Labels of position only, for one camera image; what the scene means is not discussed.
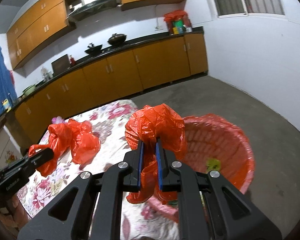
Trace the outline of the person's left hand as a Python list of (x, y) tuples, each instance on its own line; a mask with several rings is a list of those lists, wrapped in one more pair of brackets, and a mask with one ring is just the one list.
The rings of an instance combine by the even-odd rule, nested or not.
[(30, 220), (18, 196), (0, 202), (0, 239), (17, 239), (19, 231)]

